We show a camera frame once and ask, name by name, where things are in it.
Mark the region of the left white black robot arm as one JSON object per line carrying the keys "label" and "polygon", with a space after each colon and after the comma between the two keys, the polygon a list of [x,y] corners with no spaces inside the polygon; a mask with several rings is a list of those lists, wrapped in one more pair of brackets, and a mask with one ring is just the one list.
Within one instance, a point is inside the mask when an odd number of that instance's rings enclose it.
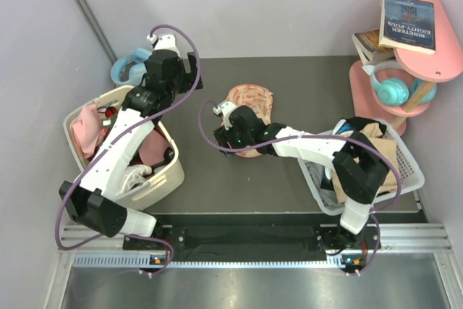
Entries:
{"label": "left white black robot arm", "polygon": [[162,244],[164,232],[156,226],[156,218],[119,205],[116,196],[122,175],[146,136],[179,105],[176,96],[189,96],[202,88],[197,52],[189,52],[187,59],[189,70],[177,52],[162,48],[145,61],[143,84],[127,91],[114,126],[93,160],[74,182],[61,184],[60,209],[74,222],[106,237],[137,234],[151,249]]}

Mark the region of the floral mesh laundry bag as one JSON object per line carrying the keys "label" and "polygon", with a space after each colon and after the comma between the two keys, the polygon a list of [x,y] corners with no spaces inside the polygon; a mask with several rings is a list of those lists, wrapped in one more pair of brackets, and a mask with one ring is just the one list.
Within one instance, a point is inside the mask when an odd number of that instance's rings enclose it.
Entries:
{"label": "floral mesh laundry bag", "polygon": [[255,84],[241,84],[233,87],[225,100],[235,106],[247,106],[255,112],[256,117],[263,123],[258,137],[266,131],[267,126],[271,123],[273,93],[269,89]]}

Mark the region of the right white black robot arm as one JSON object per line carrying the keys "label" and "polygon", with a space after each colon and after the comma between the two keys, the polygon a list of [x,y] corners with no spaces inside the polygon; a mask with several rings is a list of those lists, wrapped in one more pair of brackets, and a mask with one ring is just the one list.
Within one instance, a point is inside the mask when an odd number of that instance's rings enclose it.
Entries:
{"label": "right white black robot arm", "polygon": [[250,107],[229,101],[214,106],[213,113],[222,119],[213,134],[227,155],[256,150],[262,155],[313,162],[335,172],[347,200],[327,247],[353,248],[363,241],[363,229],[390,168],[361,132],[347,137],[312,135],[285,124],[266,124]]}

